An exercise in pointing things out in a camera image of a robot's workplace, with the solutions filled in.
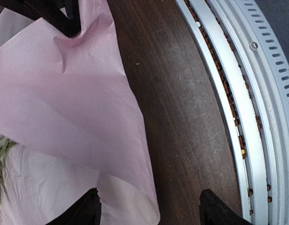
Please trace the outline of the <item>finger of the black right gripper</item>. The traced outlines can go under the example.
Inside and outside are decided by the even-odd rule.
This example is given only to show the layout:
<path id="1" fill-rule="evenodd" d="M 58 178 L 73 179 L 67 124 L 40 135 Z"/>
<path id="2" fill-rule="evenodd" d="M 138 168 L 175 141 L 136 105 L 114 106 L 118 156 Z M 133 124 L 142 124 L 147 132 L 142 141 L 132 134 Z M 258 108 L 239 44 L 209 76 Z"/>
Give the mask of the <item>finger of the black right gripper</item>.
<path id="1" fill-rule="evenodd" d="M 43 18 L 69 38 L 81 31 L 78 0 L 5 0 L 3 7 L 34 21 Z"/>

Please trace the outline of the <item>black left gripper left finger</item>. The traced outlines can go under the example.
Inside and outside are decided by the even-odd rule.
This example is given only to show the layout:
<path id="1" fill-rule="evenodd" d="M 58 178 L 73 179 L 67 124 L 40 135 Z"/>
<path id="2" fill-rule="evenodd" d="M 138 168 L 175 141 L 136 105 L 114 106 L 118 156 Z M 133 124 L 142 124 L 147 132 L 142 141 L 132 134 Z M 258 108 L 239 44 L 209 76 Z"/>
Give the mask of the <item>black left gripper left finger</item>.
<path id="1" fill-rule="evenodd" d="M 97 188 L 91 188 L 49 225 L 100 225 L 102 203 Z"/>

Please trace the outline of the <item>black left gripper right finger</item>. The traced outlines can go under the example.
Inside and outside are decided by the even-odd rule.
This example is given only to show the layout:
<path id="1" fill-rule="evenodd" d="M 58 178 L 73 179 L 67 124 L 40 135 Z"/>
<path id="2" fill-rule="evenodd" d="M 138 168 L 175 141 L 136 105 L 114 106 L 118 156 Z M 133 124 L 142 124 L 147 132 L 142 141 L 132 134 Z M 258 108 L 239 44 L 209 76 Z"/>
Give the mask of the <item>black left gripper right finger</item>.
<path id="1" fill-rule="evenodd" d="M 200 195 L 201 225 L 251 225 L 226 205 L 211 189 L 205 189 Z"/>

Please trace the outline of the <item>pink wrapping paper sheet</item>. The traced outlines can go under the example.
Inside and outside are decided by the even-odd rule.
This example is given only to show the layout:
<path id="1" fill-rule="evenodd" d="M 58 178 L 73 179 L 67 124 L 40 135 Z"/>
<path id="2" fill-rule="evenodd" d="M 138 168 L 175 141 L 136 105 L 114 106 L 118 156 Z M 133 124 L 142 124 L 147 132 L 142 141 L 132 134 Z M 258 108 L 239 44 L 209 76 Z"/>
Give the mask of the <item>pink wrapping paper sheet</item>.
<path id="1" fill-rule="evenodd" d="M 82 31 L 0 13 L 0 225 L 45 225 L 97 188 L 103 225 L 160 221 L 144 119 L 105 0 L 81 0 Z"/>

